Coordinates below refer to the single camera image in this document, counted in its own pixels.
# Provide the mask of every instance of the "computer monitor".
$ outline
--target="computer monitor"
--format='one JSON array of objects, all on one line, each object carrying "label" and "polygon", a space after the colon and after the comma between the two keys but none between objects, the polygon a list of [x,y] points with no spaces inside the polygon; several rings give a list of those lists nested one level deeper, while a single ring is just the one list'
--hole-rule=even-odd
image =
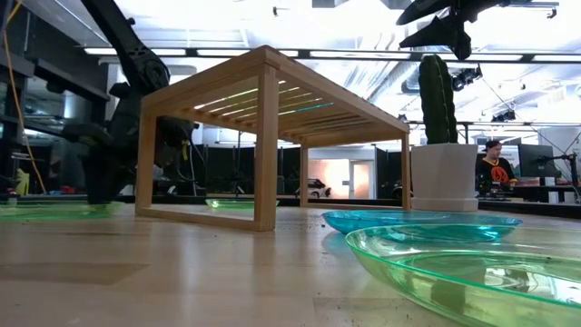
[{"label": "computer monitor", "polygon": [[521,177],[556,177],[555,162],[543,161],[553,157],[550,145],[518,145]]}]

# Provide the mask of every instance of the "white pot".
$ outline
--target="white pot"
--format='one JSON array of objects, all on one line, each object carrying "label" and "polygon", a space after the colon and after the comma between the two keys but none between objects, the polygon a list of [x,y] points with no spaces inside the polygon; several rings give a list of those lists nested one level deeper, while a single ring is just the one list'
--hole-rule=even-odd
[{"label": "white pot", "polygon": [[475,144],[430,144],[411,148],[411,178],[414,210],[473,212]]}]

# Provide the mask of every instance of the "light wood floor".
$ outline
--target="light wood floor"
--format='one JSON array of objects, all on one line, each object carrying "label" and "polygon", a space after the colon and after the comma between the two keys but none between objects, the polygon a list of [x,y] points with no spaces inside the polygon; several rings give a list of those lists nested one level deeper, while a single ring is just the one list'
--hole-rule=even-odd
[{"label": "light wood floor", "polygon": [[273,233],[132,212],[0,223],[0,326],[454,326],[370,277],[321,210],[279,208]]}]

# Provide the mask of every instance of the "man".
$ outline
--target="man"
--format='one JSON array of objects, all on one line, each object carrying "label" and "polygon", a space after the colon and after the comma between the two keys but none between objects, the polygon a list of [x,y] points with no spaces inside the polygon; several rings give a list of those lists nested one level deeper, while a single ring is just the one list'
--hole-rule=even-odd
[{"label": "man", "polygon": [[476,174],[491,182],[510,183],[517,182],[512,167],[508,160],[500,157],[502,144],[499,141],[488,141],[485,149],[487,155],[476,166]]}]

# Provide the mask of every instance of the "ceiling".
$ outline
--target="ceiling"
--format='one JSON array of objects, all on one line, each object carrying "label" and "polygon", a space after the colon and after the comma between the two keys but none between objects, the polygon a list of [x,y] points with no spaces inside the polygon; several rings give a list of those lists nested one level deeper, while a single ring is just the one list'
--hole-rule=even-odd
[{"label": "ceiling", "polygon": [[[133,28],[150,47],[246,48],[266,44],[279,48],[397,51],[399,41],[418,29],[415,24],[395,26],[401,11],[389,9],[383,4],[387,0],[334,0],[342,3],[334,8],[313,8],[313,2],[321,1],[165,0],[160,5],[159,0],[116,0],[125,16],[135,19]],[[25,5],[83,46],[108,46],[79,0],[25,0]],[[273,7],[278,16],[273,14]],[[580,53],[581,35],[572,32],[581,30],[581,20],[576,16],[579,10],[579,0],[560,0],[553,19],[547,19],[546,9],[492,8],[474,24],[467,24],[467,32],[475,52]],[[198,72],[221,61],[165,60],[168,64],[193,65]],[[404,93],[401,88],[405,82],[413,86],[417,81],[417,63],[303,63],[391,114],[421,120],[417,90]],[[450,68],[466,66],[451,64]],[[455,93],[460,121],[489,122],[493,114],[508,106],[517,109],[517,118],[527,121],[570,123],[577,119],[568,114],[567,108],[581,96],[577,87],[581,84],[581,65],[482,64],[482,70],[484,80]],[[565,115],[552,110],[557,107]]]}]

